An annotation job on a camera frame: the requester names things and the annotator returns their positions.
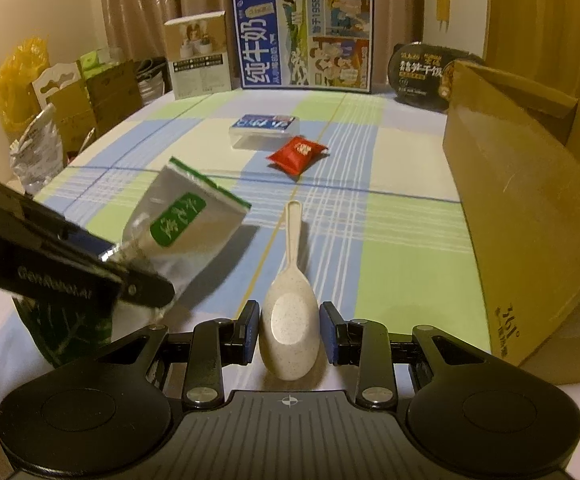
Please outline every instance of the plastic container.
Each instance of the plastic container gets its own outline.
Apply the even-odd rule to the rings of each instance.
[[[237,150],[276,152],[299,135],[299,118],[287,115],[244,115],[230,126],[230,143]]]
[[[147,59],[136,69],[136,80],[139,84],[141,101],[144,106],[161,97],[165,92],[163,73],[166,70],[165,59]]]

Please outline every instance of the cardboard box stack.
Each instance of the cardboard box stack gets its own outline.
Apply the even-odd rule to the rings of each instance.
[[[132,61],[79,79],[55,92],[49,101],[56,107],[64,155],[78,151],[91,129],[96,128],[100,137],[143,105]]]

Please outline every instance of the plastic bag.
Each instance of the plastic bag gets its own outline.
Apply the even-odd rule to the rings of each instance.
[[[293,137],[280,150],[267,156],[288,175],[299,176],[328,147],[303,137]]]
[[[64,147],[49,104],[10,145],[10,167],[26,192],[36,195],[64,168]]]
[[[162,309],[119,301],[112,315],[112,339],[159,322],[249,211],[249,203],[171,158],[132,212],[121,243],[101,259],[158,272],[170,280],[175,296]]]
[[[18,139],[39,113],[32,83],[50,66],[46,40],[20,44],[0,68],[0,120],[10,140]]]

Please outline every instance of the plaid tablecloth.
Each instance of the plaid tablecloth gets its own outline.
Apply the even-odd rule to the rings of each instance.
[[[231,148],[228,128],[246,113],[299,117],[302,135],[329,146],[329,155],[291,180],[269,166],[267,153]],[[252,210],[166,316],[171,332],[234,317],[247,299],[263,300],[285,265],[284,205],[300,200],[299,262],[319,302],[333,301],[345,319],[373,319],[391,332],[432,324],[489,350],[470,237],[442,151],[445,120],[382,95],[237,90],[174,101],[168,94],[98,140],[39,199],[118,241],[156,173],[176,156]],[[288,384],[272,378],[257,355],[248,367],[224,368],[226,391],[354,387],[354,368],[331,367],[323,356],[319,363]],[[0,291],[0,400],[49,369]],[[397,378],[407,394],[407,371],[397,367]],[[181,384],[179,371],[173,394]],[[580,399],[580,385],[568,392]],[[0,450],[0,478],[8,471]]]

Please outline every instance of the red snack packet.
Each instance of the red snack packet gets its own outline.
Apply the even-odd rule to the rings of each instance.
[[[299,176],[316,156],[327,149],[327,146],[318,142],[303,137],[293,137],[284,147],[266,158],[278,165],[287,174]]]

